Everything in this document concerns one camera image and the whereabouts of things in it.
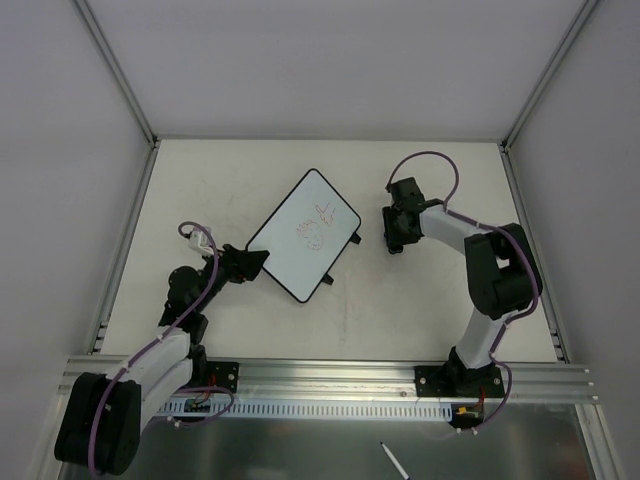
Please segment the black bone-shaped eraser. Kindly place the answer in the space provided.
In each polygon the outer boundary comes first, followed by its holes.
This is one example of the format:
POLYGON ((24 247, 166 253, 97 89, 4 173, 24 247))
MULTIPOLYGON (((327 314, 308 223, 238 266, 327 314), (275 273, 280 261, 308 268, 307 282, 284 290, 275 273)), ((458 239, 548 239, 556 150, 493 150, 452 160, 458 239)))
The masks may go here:
POLYGON ((389 243, 387 249, 391 255, 396 255, 403 252, 404 246, 402 244, 389 243))

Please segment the white whiteboard black frame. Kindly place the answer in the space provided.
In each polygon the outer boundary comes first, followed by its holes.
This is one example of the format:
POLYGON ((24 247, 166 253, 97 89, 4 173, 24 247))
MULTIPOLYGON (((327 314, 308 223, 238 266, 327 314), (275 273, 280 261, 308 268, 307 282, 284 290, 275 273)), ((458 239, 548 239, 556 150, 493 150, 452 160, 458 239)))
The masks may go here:
POLYGON ((306 303, 358 233, 362 220, 317 169, 308 170, 246 244, 267 250, 263 270, 306 303))

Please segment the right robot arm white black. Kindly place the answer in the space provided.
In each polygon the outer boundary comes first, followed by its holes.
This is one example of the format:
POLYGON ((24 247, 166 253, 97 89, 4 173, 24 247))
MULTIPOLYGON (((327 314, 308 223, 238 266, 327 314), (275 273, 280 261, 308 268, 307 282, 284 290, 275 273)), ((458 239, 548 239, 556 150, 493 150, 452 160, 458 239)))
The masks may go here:
POLYGON ((382 209, 389 253, 428 237, 464 256, 473 311, 436 381, 470 395, 495 366, 493 353, 507 325, 533 311, 542 292, 526 234, 517 223, 490 226, 450 210, 440 199, 427 200, 412 177, 386 190, 392 198, 382 209))

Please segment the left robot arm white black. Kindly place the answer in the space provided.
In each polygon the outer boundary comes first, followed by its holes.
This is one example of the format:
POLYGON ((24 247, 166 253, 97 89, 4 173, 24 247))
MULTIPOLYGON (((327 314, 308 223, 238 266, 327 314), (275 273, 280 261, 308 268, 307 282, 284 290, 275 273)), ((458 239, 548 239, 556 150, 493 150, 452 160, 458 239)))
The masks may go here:
POLYGON ((232 397, 209 365, 202 343, 204 308, 228 283, 254 280, 266 250, 224 245, 204 255, 201 269, 181 266, 168 277, 167 300, 155 337, 119 366, 84 372, 74 381, 54 445, 57 460, 93 474, 121 475, 133 462, 144 429, 176 393, 232 397))

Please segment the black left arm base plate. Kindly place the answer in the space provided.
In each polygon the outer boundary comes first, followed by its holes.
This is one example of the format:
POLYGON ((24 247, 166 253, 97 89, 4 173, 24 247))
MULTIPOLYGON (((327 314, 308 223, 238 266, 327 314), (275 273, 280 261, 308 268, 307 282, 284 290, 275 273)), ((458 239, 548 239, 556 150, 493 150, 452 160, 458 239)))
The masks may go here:
POLYGON ((204 386, 220 387, 236 393, 239 382, 240 364, 230 361, 206 362, 202 384, 204 386))

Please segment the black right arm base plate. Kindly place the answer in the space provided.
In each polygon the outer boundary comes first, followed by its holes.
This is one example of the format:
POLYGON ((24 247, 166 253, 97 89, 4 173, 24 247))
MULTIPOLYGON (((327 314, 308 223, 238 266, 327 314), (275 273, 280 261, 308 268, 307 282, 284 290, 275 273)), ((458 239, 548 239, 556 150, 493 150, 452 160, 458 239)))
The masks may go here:
POLYGON ((480 369, 455 371, 445 365, 414 367, 414 384, 420 398, 479 398, 505 396, 500 369, 489 364, 480 369))

